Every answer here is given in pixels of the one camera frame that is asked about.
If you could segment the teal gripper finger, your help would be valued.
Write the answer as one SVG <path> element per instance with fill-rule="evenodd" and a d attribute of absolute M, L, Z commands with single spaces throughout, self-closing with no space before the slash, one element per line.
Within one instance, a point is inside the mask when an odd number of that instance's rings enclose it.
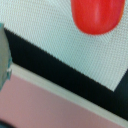
<path fill-rule="evenodd" d="M 12 56 L 9 43 L 4 31 L 4 24 L 0 23 L 0 90 L 11 77 Z"/>

